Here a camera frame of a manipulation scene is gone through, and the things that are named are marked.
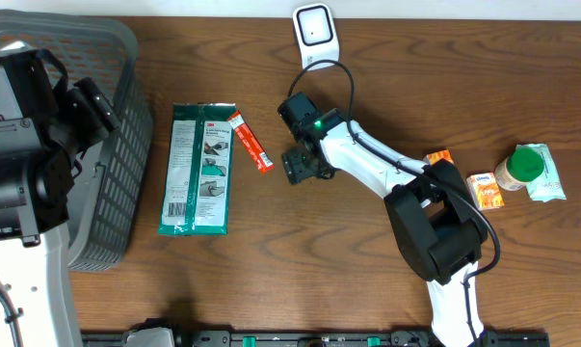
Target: light green packet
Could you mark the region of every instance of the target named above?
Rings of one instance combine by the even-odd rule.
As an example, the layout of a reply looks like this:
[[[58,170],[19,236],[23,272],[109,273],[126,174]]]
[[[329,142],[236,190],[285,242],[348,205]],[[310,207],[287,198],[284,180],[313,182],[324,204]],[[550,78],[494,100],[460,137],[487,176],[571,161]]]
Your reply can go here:
[[[158,234],[227,234],[234,104],[174,104]]]
[[[530,199],[548,202],[554,199],[566,200],[567,196],[562,189],[560,176],[556,170],[556,163],[551,157],[549,148],[545,144],[517,145],[517,148],[527,147],[538,153],[544,162],[542,174],[526,186]]]

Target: instruction picture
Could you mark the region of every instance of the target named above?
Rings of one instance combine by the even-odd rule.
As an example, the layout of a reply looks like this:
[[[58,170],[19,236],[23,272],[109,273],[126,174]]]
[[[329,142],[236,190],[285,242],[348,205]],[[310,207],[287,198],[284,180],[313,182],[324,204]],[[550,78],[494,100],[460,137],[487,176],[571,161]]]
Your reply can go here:
[[[222,198],[225,193],[224,181],[221,179],[203,179],[200,181],[200,197]]]
[[[227,161],[217,158],[202,158],[202,174],[225,177],[227,175]]]
[[[209,144],[208,141],[204,142],[204,154],[209,155],[218,155],[218,156],[228,156],[228,142],[225,141],[218,141],[218,142],[211,142]]]

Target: barcode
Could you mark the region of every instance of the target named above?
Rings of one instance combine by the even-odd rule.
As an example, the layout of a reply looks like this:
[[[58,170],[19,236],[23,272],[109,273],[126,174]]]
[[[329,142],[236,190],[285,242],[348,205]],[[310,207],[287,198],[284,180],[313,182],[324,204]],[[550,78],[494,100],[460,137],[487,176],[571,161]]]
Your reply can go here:
[[[260,153],[260,158],[264,162],[264,165],[267,166],[267,168],[270,167],[271,165],[273,165],[273,162],[271,161],[271,159],[269,159],[269,157],[267,156],[267,153],[265,153],[265,152]]]
[[[168,217],[185,217],[186,202],[169,202]]]

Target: gray plastic basket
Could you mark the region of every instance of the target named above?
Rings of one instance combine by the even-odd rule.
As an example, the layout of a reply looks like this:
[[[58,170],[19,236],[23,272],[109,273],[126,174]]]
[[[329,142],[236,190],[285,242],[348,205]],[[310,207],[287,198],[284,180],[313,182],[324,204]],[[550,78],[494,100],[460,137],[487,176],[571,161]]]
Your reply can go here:
[[[53,52],[66,66],[70,84],[91,77],[122,118],[120,131],[87,151],[83,172],[67,196],[70,269],[109,269],[127,247],[153,133],[134,76],[138,42],[111,19],[0,11],[0,48],[15,40]],[[58,79],[54,67],[47,69],[51,80]]]

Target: green package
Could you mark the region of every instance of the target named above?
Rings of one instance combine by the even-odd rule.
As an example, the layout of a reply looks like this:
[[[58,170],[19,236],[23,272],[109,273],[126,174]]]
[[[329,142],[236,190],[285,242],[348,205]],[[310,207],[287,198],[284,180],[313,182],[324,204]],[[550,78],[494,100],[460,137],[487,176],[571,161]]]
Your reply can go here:
[[[174,104],[158,234],[226,235],[233,104]]]

